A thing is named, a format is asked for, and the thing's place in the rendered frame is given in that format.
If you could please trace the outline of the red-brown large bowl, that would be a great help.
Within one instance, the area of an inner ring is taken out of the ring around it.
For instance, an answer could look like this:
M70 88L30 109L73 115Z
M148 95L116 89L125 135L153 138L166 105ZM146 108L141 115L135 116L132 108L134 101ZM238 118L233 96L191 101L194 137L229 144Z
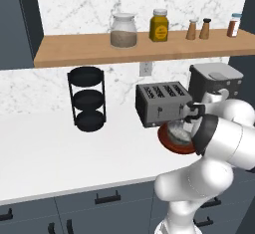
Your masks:
M170 140L167 134L167 124L164 123L157 131L157 136L160 143L169 151L177 153L177 154L192 154L195 153L195 148L193 144L190 142L187 145L183 144L175 144Z

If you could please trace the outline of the dark grey wide drawer front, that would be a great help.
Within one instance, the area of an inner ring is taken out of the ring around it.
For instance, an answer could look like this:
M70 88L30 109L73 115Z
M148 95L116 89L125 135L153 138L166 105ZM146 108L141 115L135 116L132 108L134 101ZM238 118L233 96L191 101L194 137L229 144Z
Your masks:
M121 195L120 201L95 204L97 193L100 197L111 196L116 194L116 190ZM133 202L153 196L153 182L143 182L125 186L111 187L94 191L80 192L58 196L55 198L58 210L61 214L81 211L85 209L99 208L108 205L117 205L126 202Z

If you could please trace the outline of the grey four-slot toaster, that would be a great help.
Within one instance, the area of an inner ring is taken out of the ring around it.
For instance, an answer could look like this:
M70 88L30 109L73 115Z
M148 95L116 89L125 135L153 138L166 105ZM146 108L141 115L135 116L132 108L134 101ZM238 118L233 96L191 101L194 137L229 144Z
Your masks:
M191 101L191 95L180 82L135 87L135 109L144 127L184 118L183 108Z

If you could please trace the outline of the wooden wall shelf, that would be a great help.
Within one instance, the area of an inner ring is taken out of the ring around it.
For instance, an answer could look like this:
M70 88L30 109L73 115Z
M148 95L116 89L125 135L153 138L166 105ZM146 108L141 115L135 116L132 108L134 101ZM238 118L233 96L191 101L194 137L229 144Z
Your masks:
M225 29L211 29L208 40L185 39L185 31L170 31L167 42L153 42L148 32L137 33L137 45L115 48L109 34L45 36L34 59L36 68L255 55L255 35L239 30L236 38Z

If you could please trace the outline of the yellow jar with white lid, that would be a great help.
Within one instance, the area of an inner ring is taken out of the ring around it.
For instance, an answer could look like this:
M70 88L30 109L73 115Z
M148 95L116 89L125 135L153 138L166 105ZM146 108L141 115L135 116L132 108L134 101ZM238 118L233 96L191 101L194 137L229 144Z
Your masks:
M149 38L153 42L166 42L168 36L168 19L166 9L154 9L150 19Z

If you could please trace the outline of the dark grey narrow drawer front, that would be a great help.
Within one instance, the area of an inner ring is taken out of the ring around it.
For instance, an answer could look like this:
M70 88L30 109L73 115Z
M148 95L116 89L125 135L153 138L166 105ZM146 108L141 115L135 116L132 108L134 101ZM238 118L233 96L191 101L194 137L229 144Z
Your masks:
M0 221L0 225L38 219L57 214L57 207L53 198L2 205L0 206L0 214L6 214L9 208L12 208L13 219Z

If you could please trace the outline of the grey small bowl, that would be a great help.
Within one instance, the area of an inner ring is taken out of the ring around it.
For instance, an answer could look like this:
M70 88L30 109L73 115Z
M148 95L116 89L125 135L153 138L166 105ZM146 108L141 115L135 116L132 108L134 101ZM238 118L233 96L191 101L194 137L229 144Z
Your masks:
M191 143L191 130L193 124L182 119L169 121L167 123L167 135L169 139L177 145L187 145Z

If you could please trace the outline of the dark grey upper cabinet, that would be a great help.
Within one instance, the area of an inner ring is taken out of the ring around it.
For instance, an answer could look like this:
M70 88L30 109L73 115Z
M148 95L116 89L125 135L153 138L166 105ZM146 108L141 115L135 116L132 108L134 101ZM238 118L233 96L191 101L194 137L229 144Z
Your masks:
M33 68L43 38L38 0L0 0L0 70Z

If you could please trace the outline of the glass jar with grains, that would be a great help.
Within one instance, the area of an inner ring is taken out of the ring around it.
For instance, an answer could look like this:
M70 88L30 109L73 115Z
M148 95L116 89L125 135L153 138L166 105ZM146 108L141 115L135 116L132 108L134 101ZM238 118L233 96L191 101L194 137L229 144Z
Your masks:
M131 48L136 45L137 33L134 23L134 14L117 13L110 35L111 45L117 48Z

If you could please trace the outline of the red spice jar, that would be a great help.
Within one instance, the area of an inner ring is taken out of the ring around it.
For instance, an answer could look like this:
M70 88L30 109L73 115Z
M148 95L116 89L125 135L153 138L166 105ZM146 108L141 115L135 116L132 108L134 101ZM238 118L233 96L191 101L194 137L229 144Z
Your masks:
M240 21L241 21L242 15L240 13L233 13L228 25L228 30L227 30L227 36L234 38L237 36L239 26L240 26Z

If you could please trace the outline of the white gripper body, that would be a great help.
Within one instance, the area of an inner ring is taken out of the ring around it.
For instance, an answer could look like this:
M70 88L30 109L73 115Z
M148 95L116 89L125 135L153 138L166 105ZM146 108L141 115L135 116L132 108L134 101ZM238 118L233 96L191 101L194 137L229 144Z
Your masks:
M188 103L185 121L192 123L205 115L205 104Z

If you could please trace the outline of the dark grey cabinet door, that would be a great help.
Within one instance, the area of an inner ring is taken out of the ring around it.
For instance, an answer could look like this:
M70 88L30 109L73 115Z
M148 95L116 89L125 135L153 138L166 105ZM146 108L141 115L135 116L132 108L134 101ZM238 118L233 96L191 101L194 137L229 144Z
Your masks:
M151 204L147 198L62 214L64 234L68 234L68 219L74 234L148 234Z
M55 233L64 234L58 216L0 225L0 234L49 234L49 223L55 223Z

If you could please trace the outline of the brown shaker with white cap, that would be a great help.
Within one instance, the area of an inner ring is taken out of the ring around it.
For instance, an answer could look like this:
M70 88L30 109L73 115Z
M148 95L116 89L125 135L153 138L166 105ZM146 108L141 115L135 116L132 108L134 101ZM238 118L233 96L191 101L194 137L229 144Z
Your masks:
M188 31L186 34L186 39L187 40L194 40L196 37L196 23L197 20L196 19L190 19L189 20L189 27L188 27Z

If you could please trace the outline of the brown shaker with black cap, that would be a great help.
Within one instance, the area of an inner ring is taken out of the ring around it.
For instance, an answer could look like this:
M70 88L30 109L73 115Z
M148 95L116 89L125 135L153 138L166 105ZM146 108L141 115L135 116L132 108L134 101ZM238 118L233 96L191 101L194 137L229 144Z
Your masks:
M202 40L207 40L209 38L209 25L210 25L211 20L209 18L204 18L203 19L203 25L202 29L199 34L199 38Z

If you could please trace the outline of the dark grey lidded appliance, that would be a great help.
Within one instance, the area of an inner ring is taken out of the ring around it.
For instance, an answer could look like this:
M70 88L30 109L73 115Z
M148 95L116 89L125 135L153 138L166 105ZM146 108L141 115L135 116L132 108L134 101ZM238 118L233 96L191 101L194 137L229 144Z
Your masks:
M188 92L195 102L201 102L206 92L228 91L228 98L238 95L243 74L224 63L195 64L189 67Z

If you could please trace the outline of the black three-tier stand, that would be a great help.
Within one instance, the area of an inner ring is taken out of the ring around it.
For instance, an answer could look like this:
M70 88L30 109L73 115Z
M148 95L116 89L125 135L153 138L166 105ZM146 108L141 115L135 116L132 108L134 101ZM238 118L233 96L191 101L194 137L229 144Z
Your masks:
M85 132L101 129L107 120L104 72L77 67L67 76L74 125Z

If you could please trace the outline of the white wall outlet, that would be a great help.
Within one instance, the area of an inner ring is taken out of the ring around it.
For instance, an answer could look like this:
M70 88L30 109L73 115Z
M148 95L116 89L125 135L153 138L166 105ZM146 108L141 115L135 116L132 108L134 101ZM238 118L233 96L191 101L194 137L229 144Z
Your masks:
M140 62L139 63L139 75L141 77L150 76L152 73L152 62Z

